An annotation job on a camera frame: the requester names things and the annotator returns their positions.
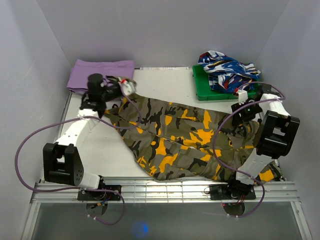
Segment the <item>camouflage cargo trousers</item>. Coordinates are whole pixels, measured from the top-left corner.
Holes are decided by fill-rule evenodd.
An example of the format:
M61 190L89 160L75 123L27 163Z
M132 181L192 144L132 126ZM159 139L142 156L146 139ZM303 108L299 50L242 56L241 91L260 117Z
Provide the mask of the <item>camouflage cargo trousers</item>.
M226 182L252 153L259 124L233 126L227 113L132 94L105 111L151 177Z

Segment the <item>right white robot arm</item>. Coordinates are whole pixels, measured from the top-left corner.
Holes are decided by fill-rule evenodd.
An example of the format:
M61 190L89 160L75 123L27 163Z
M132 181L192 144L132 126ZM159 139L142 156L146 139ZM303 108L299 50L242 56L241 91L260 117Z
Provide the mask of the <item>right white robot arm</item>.
M286 156L293 144L300 119L290 115L283 106L284 95L270 84L261 84L253 97L244 87L237 90L238 102L231 106L232 125L238 127L260 116L253 139L253 151L246 162L228 180L226 194L243 198L253 191L260 172L272 161Z

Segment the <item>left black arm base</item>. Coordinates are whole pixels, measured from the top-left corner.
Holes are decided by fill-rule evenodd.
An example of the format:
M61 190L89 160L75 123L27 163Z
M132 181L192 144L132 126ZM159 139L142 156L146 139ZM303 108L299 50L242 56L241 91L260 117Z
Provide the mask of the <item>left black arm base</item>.
M107 191L87 191L81 190L78 192L77 200L78 201L120 201L121 198L117 193L121 194L122 186L121 185L104 185L103 189L110 190Z

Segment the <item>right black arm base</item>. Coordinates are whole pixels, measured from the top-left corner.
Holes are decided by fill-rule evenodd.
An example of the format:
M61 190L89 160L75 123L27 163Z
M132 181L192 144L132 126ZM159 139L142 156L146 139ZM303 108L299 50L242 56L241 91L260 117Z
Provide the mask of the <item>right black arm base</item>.
M255 200L256 194L253 188L241 189L228 184L212 184L209 186L211 200Z

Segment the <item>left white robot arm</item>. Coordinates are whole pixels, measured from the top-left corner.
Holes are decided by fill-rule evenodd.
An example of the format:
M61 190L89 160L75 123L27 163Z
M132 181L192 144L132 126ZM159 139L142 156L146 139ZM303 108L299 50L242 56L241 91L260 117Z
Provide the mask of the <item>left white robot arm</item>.
M101 177L85 171L79 148L104 115L107 102L121 96L120 77L100 73L88 77L87 91L81 97L77 114L79 119L56 142L43 147L45 181L88 189L95 200L106 195L106 187L100 184Z

